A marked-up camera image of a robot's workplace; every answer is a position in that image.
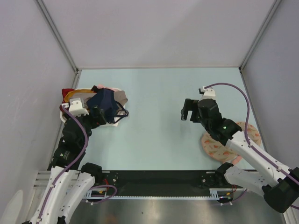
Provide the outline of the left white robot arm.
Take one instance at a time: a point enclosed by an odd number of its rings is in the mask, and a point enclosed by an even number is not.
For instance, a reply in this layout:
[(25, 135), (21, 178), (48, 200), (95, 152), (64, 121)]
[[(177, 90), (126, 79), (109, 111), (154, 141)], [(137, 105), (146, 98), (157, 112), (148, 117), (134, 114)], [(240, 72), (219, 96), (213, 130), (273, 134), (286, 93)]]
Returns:
[(104, 110), (94, 106), (83, 114), (81, 110), (72, 112), (65, 105), (62, 109), (67, 120), (50, 164), (46, 190), (33, 217), (27, 221), (29, 224), (68, 224), (87, 191), (103, 182), (102, 168), (87, 163), (73, 187), (69, 187), (85, 156), (92, 129), (107, 122)]

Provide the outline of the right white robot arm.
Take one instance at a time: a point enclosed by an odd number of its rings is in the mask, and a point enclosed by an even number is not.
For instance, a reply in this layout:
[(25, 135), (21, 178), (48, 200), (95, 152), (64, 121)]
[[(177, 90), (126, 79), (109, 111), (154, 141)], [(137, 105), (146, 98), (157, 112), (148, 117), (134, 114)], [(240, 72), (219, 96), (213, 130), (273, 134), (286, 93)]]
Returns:
[(222, 145), (244, 158), (258, 173), (242, 171), (227, 165), (216, 174), (215, 181), (220, 187), (229, 184), (242, 186), (262, 196), (275, 211), (284, 213), (299, 197), (299, 169), (290, 168), (279, 162), (250, 140), (234, 121), (222, 117), (214, 99), (185, 99), (181, 119), (200, 123), (209, 135)]

